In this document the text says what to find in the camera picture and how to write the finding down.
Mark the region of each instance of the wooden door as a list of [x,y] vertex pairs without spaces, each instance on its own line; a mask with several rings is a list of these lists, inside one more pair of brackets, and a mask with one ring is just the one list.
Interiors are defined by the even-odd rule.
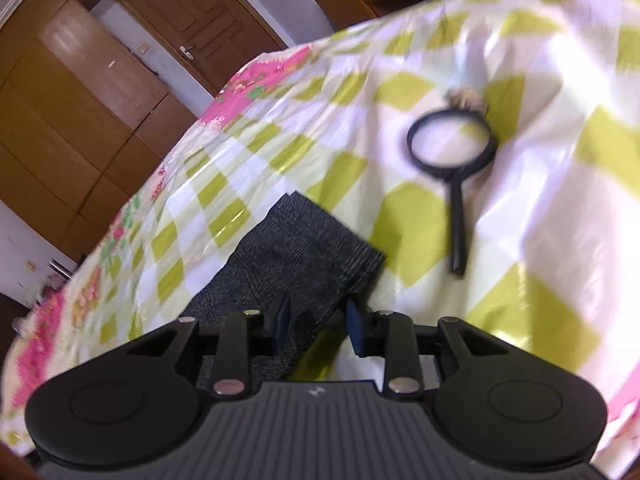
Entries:
[[258,54],[284,47],[244,0],[120,1],[209,91]]

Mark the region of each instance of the door handle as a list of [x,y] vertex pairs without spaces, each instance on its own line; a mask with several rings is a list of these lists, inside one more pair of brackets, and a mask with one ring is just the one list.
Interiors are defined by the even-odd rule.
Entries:
[[56,260],[51,260],[49,262],[49,267],[55,270],[60,276],[62,276],[66,280],[70,280],[71,277],[73,276],[73,273],[69,269],[67,269],[62,264],[59,264]]
[[191,52],[189,52],[193,47],[192,46],[180,46],[180,52],[183,54],[183,56],[187,59],[190,59],[191,61],[193,61],[193,54]]

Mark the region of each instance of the bedsheet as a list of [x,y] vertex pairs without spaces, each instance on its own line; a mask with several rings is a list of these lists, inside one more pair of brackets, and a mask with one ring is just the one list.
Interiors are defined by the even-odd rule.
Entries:
[[[460,87],[482,93],[500,140],[465,184],[463,280],[447,270],[444,185],[405,148]],[[479,143],[448,124],[428,149],[442,161]],[[609,421],[594,462],[618,477],[640,447],[639,148],[640,0],[435,0],[264,54],[30,314],[4,365],[0,436],[28,452],[41,382],[175,319],[299,190],[386,253],[374,308],[464,317],[595,384]],[[345,342],[313,375],[379,380],[382,362]]]

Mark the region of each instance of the magnifying glass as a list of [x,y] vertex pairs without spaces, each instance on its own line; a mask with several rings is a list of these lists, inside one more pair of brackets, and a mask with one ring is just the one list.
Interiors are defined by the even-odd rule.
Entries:
[[[427,127],[436,121],[448,118],[457,118],[471,121],[480,126],[487,136],[487,143],[479,155],[463,161],[461,164],[436,165],[428,163],[420,156],[415,148],[416,137],[425,131]],[[409,128],[406,134],[406,144],[409,148],[409,155],[412,162],[424,173],[434,178],[443,180],[449,184],[450,193],[450,239],[451,239],[451,260],[450,270],[457,276],[464,276],[466,270],[467,248],[465,231],[465,212],[462,202],[462,183],[470,176],[475,175],[494,160],[495,152],[498,149],[498,140],[495,138],[491,127],[484,117],[470,110],[460,110],[450,108],[438,110],[420,117]]]

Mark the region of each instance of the metal rivet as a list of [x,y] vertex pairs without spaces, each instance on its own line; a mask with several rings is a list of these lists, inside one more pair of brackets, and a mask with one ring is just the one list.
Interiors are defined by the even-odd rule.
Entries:
[[240,379],[220,379],[213,384],[213,391],[219,395],[237,395],[244,392],[244,383]]
[[395,394],[414,394],[420,390],[420,383],[411,377],[396,377],[388,382],[388,386]]

